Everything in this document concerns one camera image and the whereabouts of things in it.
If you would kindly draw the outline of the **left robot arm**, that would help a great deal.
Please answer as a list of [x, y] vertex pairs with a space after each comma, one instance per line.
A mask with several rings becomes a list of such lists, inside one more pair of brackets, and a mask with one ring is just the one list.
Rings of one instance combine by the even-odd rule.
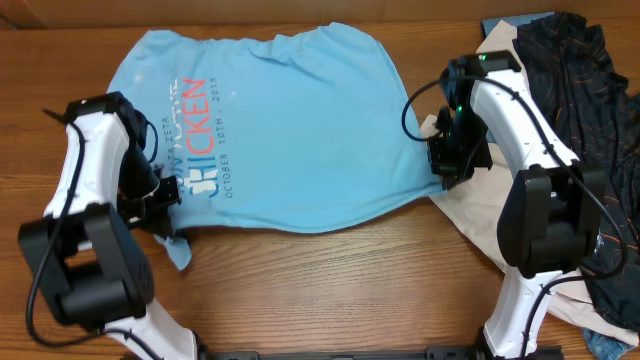
[[150, 263], [132, 234], [173, 235], [168, 210], [181, 201], [177, 179], [144, 154], [152, 124], [120, 92], [47, 114], [64, 125], [67, 150], [42, 218], [18, 233], [33, 275], [29, 336], [50, 348], [70, 344], [37, 333], [34, 305], [42, 296], [58, 324], [85, 330], [76, 344], [108, 336], [139, 359], [209, 358], [199, 336], [156, 299]]

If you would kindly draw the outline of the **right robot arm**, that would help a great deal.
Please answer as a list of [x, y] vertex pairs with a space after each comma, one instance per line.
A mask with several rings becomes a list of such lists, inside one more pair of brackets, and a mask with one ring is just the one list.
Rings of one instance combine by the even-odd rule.
[[449, 62], [439, 84], [451, 109], [428, 139], [431, 170], [446, 190], [493, 161], [501, 150], [513, 182], [497, 222], [507, 263], [498, 302], [474, 344], [430, 346], [428, 359], [562, 360], [559, 347], [539, 347], [537, 334], [552, 284], [567, 279], [596, 245], [604, 174], [582, 163], [555, 135], [528, 93], [508, 51]]

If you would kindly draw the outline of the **light blue printed t-shirt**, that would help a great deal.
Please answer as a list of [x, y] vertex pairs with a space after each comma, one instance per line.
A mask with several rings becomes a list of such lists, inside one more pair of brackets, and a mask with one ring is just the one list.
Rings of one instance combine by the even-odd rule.
[[189, 228], [331, 232], [442, 189], [394, 63], [344, 24], [268, 41], [153, 30], [109, 88], [151, 122], [147, 153], [177, 180], [159, 242], [178, 269]]

